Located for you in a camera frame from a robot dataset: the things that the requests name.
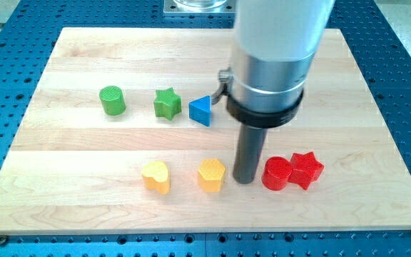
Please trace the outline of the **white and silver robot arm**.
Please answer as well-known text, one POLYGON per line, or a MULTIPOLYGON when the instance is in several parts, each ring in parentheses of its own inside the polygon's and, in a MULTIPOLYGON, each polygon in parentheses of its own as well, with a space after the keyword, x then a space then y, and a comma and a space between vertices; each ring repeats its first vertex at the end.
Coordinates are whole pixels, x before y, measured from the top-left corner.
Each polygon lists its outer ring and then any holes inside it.
POLYGON ((229 114, 256 129, 293 119, 334 3, 238 0, 228 68, 218 73, 212 102, 226 95, 229 114))

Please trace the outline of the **silver robot base mount plate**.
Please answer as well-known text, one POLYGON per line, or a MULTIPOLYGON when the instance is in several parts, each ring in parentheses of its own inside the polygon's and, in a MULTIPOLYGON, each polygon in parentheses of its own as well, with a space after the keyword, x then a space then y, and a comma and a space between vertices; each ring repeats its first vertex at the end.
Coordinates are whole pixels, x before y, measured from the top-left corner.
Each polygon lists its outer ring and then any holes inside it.
POLYGON ((235 11, 236 0, 164 0, 163 13, 182 14, 223 14, 235 11))

